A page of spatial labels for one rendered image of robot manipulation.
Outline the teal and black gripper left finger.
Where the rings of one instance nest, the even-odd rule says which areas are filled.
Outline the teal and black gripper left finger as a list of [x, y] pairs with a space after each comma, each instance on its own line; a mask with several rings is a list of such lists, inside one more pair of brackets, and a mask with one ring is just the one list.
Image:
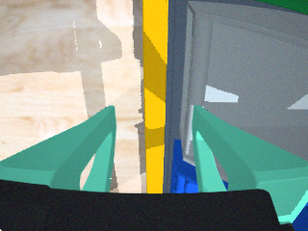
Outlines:
[[115, 147], [116, 109], [110, 105], [84, 122], [0, 161], [0, 179], [80, 191], [81, 174], [96, 152], [82, 191], [109, 192]]

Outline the yellow long thin bar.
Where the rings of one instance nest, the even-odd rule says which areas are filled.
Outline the yellow long thin bar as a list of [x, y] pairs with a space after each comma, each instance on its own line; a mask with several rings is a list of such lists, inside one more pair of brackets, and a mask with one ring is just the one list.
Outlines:
[[162, 193], [168, 0], [142, 0], [146, 192]]

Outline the blue bin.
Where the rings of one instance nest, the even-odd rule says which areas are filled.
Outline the blue bin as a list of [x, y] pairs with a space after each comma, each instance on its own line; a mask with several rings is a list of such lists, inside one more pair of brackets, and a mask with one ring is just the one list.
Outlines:
[[[181, 140], [174, 140], [173, 146], [170, 193], [173, 192], [198, 193], [195, 166], [183, 161]], [[308, 202], [293, 221], [293, 227], [295, 231], [308, 231]]]

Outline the grey open bin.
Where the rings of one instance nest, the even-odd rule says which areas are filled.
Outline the grey open bin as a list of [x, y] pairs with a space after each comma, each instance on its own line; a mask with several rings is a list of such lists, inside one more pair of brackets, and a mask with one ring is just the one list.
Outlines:
[[179, 129], [193, 166], [194, 105], [308, 161], [308, 15], [188, 1]]

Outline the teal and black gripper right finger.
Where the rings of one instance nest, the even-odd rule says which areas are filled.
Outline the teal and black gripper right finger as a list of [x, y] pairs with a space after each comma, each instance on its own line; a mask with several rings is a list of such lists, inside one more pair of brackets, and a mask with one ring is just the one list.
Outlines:
[[199, 193], [226, 192], [214, 153], [227, 173], [227, 190], [269, 192], [280, 224], [292, 223], [308, 202], [308, 161], [226, 123], [199, 105], [193, 106], [192, 145]]

